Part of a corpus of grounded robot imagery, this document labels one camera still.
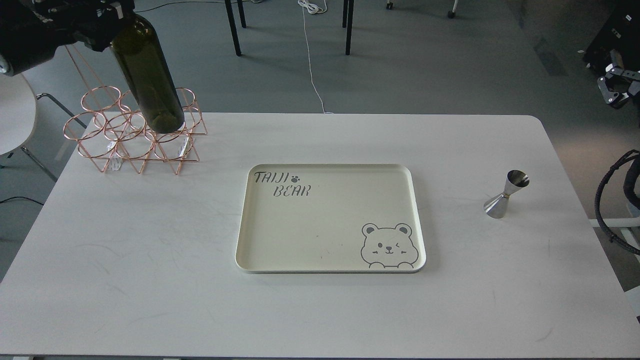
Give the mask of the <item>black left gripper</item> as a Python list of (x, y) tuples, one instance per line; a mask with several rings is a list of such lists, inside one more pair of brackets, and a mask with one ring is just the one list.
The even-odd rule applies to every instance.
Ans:
[(69, 44), (102, 52), (134, 9), (132, 0), (2, 0), (1, 73), (19, 75), (50, 61), (57, 48)]

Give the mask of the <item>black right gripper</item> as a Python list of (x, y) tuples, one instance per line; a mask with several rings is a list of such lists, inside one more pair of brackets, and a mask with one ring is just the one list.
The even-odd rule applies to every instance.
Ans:
[[(613, 109), (621, 109), (639, 94), (640, 72), (624, 69), (622, 55), (614, 48), (609, 52), (609, 57), (610, 64), (605, 67), (605, 74), (598, 78), (597, 84), (605, 104)], [(626, 89), (614, 89), (615, 79), (618, 78), (626, 83)]]

